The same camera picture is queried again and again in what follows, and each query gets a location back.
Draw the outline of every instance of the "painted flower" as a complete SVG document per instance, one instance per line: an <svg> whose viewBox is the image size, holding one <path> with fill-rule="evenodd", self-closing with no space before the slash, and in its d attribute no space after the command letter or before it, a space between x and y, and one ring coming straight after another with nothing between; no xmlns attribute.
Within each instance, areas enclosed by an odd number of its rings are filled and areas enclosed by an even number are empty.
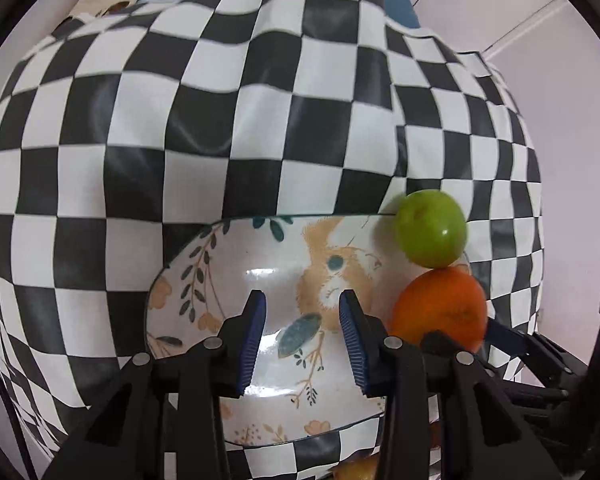
<svg viewBox="0 0 600 480"><path fill-rule="evenodd" d="M321 433L326 433L330 429L331 429L331 424L327 420L325 420L324 422L320 422L319 420L312 420L304 427L304 430L309 435L317 435L317 434L321 434Z"/></svg>
<svg viewBox="0 0 600 480"><path fill-rule="evenodd" d="M222 326L222 321L215 317L210 312L205 312L198 320L199 330L209 330L214 334L217 334Z"/></svg>
<svg viewBox="0 0 600 480"><path fill-rule="evenodd" d="M162 308L171 295L171 285L164 276L155 280L154 286L149 294L149 308Z"/></svg>
<svg viewBox="0 0 600 480"><path fill-rule="evenodd" d="M232 418L232 416L234 416L234 412L232 412L231 408L229 408L224 402L221 402L220 415L222 416L222 420L228 420L229 418Z"/></svg>

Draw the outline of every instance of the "ceramic plate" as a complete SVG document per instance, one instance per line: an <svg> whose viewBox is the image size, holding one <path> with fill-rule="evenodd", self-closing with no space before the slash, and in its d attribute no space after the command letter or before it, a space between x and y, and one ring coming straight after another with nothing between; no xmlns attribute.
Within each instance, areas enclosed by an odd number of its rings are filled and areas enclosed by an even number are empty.
<svg viewBox="0 0 600 480"><path fill-rule="evenodd" d="M281 217L207 227L165 268L149 295L146 336L156 358L187 351L242 311L254 288L267 320L253 379L222 399L224 434L266 446L324 433L384 411L354 384L338 321L341 291L386 320L426 269L398 249L392 216Z"/></svg>

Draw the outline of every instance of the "painted leaf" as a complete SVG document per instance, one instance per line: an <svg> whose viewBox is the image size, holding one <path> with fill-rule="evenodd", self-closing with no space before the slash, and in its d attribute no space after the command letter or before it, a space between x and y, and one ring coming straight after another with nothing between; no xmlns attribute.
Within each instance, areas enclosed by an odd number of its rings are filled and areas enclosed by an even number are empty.
<svg viewBox="0 0 600 480"><path fill-rule="evenodd" d="M187 311L187 309L189 308L190 305L191 305L191 300L187 300L182 304L182 306L180 307L180 315L181 316Z"/></svg>
<svg viewBox="0 0 600 480"><path fill-rule="evenodd" d="M311 341L320 329L322 316L317 312L304 314L286 327L278 342L278 357L280 359L295 354L302 345Z"/></svg>
<svg viewBox="0 0 600 480"><path fill-rule="evenodd" d="M210 234L211 234L211 226L205 225L202 229L200 229L198 236L200 238L205 238L205 237L209 236Z"/></svg>
<svg viewBox="0 0 600 480"><path fill-rule="evenodd" d="M282 230L282 227L280 227L278 222L275 220L269 220L269 227L271 229L271 234L273 234L273 237L277 241L281 242L285 239L285 232Z"/></svg>
<svg viewBox="0 0 600 480"><path fill-rule="evenodd" d="M162 341L163 343L167 343L167 345L171 346L182 346L182 341L177 337L173 337L170 335L161 335L156 338L158 341Z"/></svg>
<svg viewBox="0 0 600 480"><path fill-rule="evenodd" d="M181 280L184 280L189 273L193 270L193 265L190 265L189 267L187 267L186 269L184 269L184 272L182 273L182 275L180 276Z"/></svg>

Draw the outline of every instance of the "orange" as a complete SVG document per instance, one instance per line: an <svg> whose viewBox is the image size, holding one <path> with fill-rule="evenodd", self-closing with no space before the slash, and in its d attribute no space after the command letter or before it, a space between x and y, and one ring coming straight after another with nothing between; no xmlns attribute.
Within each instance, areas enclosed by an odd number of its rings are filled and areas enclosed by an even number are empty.
<svg viewBox="0 0 600 480"><path fill-rule="evenodd" d="M465 349L477 352L487 329L487 303L480 283L457 267L425 272L395 303L389 334L419 345L427 332L440 330Z"/></svg>
<svg viewBox="0 0 600 480"><path fill-rule="evenodd" d="M378 469L379 453L354 460L342 462L333 469L334 480L374 480Z"/></svg>

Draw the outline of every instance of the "green apple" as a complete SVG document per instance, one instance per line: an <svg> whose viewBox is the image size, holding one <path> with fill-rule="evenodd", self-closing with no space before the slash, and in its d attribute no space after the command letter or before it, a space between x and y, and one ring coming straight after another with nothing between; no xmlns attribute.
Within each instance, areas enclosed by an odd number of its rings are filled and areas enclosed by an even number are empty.
<svg viewBox="0 0 600 480"><path fill-rule="evenodd" d="M404 197L395 216L400 248L414 264L441 269L456 261L466 244L466 221L447 193L424 189Z"/></svg>

